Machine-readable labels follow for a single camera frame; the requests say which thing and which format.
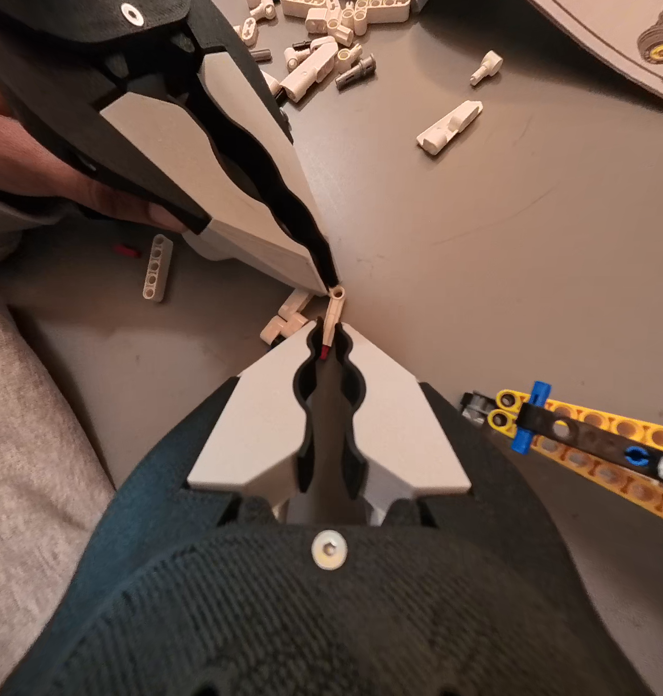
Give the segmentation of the pile of lego pieces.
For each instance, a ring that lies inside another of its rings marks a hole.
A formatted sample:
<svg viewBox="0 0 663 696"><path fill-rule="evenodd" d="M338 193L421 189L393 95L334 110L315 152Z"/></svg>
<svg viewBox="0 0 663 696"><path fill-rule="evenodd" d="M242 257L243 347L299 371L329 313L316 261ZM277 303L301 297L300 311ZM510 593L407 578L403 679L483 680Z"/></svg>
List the pile of lego pieces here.
<svg viewBox="0 0 663 696"><path fill-rule="evenodd" d="M374 24L403 24L411 13L421 9L417 1L248 1L247 4L249 17L233 28L257 63L272 60L270 50L255 48L263 22L273 22L282 13L304 24L308 39L284 50L286 77L279 81L263 72L275 99L294 103L332 74L336 75L338 91L375 75L377 61L372 54L364 54L359 40Z"/></svg>

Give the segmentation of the lego instruction booklet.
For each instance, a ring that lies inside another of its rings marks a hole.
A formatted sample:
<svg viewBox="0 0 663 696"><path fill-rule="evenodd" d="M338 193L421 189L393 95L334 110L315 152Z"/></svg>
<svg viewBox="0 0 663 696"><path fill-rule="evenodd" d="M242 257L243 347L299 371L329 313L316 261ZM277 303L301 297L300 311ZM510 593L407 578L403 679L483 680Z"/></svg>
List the lego instruction booklet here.
<svg viewBox="0 0 663 696"><path fill-rule="evenodd" d="M663 99L663 1L532 1L580 46Z"/></svg>

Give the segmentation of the white five-hole lego beam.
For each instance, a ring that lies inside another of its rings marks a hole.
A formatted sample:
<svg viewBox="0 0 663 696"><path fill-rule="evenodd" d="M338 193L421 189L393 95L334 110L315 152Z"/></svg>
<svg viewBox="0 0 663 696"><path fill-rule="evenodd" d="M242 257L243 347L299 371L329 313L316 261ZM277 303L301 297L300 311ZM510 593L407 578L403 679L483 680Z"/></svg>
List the white five-hole lego beam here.
<svg viewBox="0 0 663 696"><path fill-rule="evenodd" d="M153 238L143 286L143 298L155 303L162 302L169 277L173 242L165 235Z"/></svg>

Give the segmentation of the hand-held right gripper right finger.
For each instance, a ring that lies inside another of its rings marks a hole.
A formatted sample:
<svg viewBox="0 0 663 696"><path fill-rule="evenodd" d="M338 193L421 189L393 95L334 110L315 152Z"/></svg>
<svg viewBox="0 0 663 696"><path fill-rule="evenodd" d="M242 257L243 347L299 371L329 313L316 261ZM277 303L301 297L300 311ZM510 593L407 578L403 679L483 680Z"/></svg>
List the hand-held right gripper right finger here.
<svg viewBox="0 0 663 696"><path fill-rule="evenodd" d="M347 323L334 345L349 414L342 475L370 526L397 500L466 494L471 482L415 376Z"/></svg>

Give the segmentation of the white two-hole lego panel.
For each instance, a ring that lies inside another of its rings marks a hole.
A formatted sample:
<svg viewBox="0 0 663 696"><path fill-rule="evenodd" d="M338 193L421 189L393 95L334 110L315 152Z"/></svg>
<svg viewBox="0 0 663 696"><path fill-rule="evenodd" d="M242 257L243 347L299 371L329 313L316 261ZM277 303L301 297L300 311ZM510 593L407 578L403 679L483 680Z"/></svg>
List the white two-hole lego panel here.
<svg viewBox="0 0 663 696"><path fill-rule="evenodd" d="M466 100L416 137L426 153L438 155L450 141L463 132L483 111L481 101Z"/></svg>

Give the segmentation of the person's left hand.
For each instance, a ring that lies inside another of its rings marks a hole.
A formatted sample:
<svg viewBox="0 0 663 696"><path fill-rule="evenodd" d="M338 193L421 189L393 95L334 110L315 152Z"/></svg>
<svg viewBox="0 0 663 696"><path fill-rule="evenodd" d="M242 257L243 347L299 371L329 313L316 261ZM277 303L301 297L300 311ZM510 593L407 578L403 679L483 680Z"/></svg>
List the person's left hand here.
<svg viewBox="0 0 663 696"><path fill-rule="evenodd" d="M160 205L114 190L55 157L13 117L1 93L0 191L18 196L64 198L111 219L171 232L188 230Z"/></svg>

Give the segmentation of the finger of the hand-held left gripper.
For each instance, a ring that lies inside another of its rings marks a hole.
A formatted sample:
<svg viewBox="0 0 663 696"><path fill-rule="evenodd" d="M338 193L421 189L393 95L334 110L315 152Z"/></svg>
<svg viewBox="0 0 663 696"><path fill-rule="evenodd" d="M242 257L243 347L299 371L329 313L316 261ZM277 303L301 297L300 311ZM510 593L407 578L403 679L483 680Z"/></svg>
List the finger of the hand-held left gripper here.
<svg viewBox="0 0 663 696"><path fill-rule="evenodd" d="M310 251L293 241L264 203L244 193L217 161L207 135L176 104L127 93L101 112L211 220L185 240L213 262L240 260L295 289L327 294Z"/></svg>
<svg viewBox="0 0 663 696"><path fill-rule="evenodd" d="M206 257L239 260L300 289L339 284L319 208L285 120L263 75L260 96L227 53L207 55L199 79L206 94L204 129L222 174L215 171L212 216L200 233Z"/></svg>

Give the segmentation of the white lego arm assembly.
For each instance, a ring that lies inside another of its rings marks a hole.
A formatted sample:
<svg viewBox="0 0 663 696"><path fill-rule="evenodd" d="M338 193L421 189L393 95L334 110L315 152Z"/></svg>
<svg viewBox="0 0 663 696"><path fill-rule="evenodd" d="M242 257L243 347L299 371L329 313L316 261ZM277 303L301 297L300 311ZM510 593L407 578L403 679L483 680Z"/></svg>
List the white lego arm assembly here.
<svg viewBox="0 0 663 696"><path fill-rule="evenodd" d="M312 298L313 295L305 290L294 290L260 332L260 339L273 347L277 342L297 333L310 321L304 316L303 310Z"/></svg>

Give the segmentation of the white lego tube connector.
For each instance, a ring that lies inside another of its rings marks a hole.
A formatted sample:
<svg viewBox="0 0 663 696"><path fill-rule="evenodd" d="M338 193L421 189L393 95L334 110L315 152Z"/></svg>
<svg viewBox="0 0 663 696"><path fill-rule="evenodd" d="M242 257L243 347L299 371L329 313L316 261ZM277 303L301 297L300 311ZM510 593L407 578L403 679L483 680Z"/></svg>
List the white lego tube connector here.
<svg viewBox="0 0 663 696"><path fill-rule="evenodd" d="M329 300L322 335L322 345L326 350L330 349L333 344L336 325L340 321L344 304L345 300L342 298L335 297Z"/></svg>

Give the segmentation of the yellow white lego airplane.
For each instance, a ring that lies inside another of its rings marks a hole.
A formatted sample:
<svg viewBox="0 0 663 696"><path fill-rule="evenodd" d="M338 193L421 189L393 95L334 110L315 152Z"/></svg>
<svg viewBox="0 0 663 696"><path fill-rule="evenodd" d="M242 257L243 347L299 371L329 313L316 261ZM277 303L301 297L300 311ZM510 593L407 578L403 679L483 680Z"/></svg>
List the yellow white lego airplane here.
<svg viewBox="0 0 663 696"><path fill-rule="evenodd" d="M554 399L544 381L528 393L464 393L459 410L513 452L536 452L663 520L663 425Z"/></svg>

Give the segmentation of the small white lego connector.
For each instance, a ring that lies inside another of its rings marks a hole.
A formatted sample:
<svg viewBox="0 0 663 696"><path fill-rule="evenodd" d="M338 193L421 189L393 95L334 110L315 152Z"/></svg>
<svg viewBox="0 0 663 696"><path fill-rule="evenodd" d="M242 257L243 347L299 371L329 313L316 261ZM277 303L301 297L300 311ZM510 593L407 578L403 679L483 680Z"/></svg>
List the small white lego connector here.
<svg viewBox="0 0 663 696"><path fill-rule="evenodd" d="M494 50L489 50L481 60L479 67L469 77L471 87L475 88L487 77L497 74L503 64L503 57Z"/></svg>

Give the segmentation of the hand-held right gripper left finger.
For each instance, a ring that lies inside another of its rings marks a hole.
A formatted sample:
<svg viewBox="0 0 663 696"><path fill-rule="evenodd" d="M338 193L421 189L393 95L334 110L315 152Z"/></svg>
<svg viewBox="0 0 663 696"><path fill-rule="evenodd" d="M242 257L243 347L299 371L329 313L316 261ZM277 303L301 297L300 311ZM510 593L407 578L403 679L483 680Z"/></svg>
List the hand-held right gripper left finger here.
<svg viewBox="0 0 663 696"><path fill-rule="evenodd" d="M319 357L320 322L311 321L236 378L188 475L189 488L264 498L284 519L313 477L309 399Z"/></svg>

